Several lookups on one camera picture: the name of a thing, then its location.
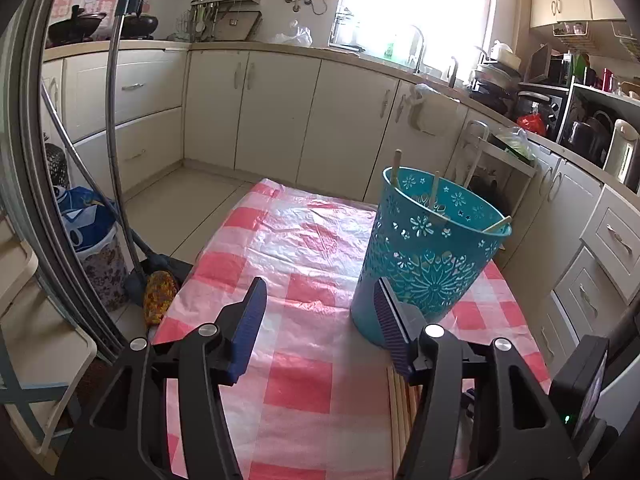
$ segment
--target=teal plastic basket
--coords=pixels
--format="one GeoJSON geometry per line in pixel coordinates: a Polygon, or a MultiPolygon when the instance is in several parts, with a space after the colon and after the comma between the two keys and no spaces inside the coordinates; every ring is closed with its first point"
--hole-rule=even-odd
{"type": "Polygon", "coordinates": [[[491,204],[441,178],[432,210],[427,209],[434,176],[400,168],[399,189],[382,173],[383,191],[364,258],[351,317],[372,343],[384,346],[373,306],[373,286],[389,279],[399,301],[416,305],[427,322],[438,322],[456,304],[511,234],[491,204]]]}

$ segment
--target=window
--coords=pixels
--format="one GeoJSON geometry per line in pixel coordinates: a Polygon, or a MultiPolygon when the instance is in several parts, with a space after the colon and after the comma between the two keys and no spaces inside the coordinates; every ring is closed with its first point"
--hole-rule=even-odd
{"type": "Polygon", "coordinates": [[[490,0],[340,0],[332,43],[364,49],[364,54],[415,67],[419,27],[426,40],[421,71],[447,73],[451,56],[466,80],[478,62],[490,0]]]}

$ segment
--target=basket rim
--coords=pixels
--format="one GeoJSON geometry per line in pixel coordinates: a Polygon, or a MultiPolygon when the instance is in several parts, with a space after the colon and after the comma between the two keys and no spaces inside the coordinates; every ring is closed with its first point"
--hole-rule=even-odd
{"type": "MultiPolygon", "coordinates": [[[[409,168],[407,166],[400,166],[399,168],[400,170],[411,170],[411,171],[415,171],[417,173],[423,173],[423,174],[427,174],[431,177],[435,177],[435,175],[433,173],[429,173],[428,171],[423,171],[423,170],[416,170],[415,168],[409,168]]],[[[507,227],[508,229],[505,229],[505,232],[501,233],[500,231],[498,232],[492,232],[492,233],[485,233],[484,231],[475,229],[473,227],[469,227],[467,225],[463,225],[461,223],[456,222],[455,220],[448,218],[444,215],[441,215],[440,213],[438,213],[437,211],[434,211],[433,209],[429,209],[427,207],[425,207],[423,204],[416,202],[413,198],[411,198],[410,196],[408,196],[404,191],[402,191],[401,189],[394,187],[391,185],[391,181],[389,179],[389,175],[391,174],[391,166],[389,166],[388,168],[386,168],[385,170],[382,171],[382,178],[385,181],[385,185],[386,186],[391,186],[393,188],[393,190],[395,192],[398,192],[399,194],[401,194],[403,197],[405,197],[407,200],[410,200],[411,202],[413,202],[415,205],[417,205],[418,207],[420,207],[421,209],[424,209],[428,214],[430,215],[436,215],[439,218],[442,218],[443,220],[447,221],[447,222],[451,222],[452,224],[457,225],[458,227],[461,227],[463,229],[466,229],[468,231],[473,231],[475,233],[481,234],[483,236],[489,236],[489,237],[495,237],[495,238],[507,238],[509,236],[511,236],[511,224],[508,224],[507,227]]],[[[443,180],[444,182],[448,182],[449,184],[453,184],[456,187],[459,187],[460,189],[464,189],[465,191],[474,194],[475,196],[477,196],[482,202],[484,202],[487,206],[489,206],[491,209],[493,209],[495,212],[498,213],[498,215],[500,215],[500,219],[506,218],[500,211],[498,211],[493,205],[489,204],[484,198],[482,198],[481,196],[476,195],[475,193],[473,193],[472,191],[469,191],[467,188],[459,186],[458,184],[456,184],[455,182],[452,182],[444,177],[440,177],[440,180],[443,180]]]]}

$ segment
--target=red and white tablecloth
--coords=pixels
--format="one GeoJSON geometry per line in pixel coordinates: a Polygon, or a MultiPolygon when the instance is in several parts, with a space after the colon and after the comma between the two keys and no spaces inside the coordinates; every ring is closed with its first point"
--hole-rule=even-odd
{"type": "MultiPolygon", "coordinates": [[[[349,316],[375,210],[255,185],[201,252],[155,343],[182,338],[240,301],[254,276],[268,304],[247,373],[221,386],[231,440],[249,480],[390,480],[388,353],[349,316]]],[[[442,321],[460,339],[510,339],[548,390],[542,356],[502,275],[489,263],[442,321]]],[[[186,477],[177,381],[167,391],[173,472],[186,477]]]]}

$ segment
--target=tile floor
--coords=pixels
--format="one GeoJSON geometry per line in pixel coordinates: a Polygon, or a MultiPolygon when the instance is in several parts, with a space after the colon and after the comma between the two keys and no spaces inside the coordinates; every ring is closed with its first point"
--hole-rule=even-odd
{"type": "MultiPolygon", "coordinates": [[[[231,208],[253,185],[178,168],[127,201],[129,223],[155,252],[192,264],[231,208]]],[[[122,232],[118,238],[131,268],[122,232]]],[[[127,339],[146,333],[142,309],[135,304],[126,304],[112,312],[111,319],[127,339]]]]}

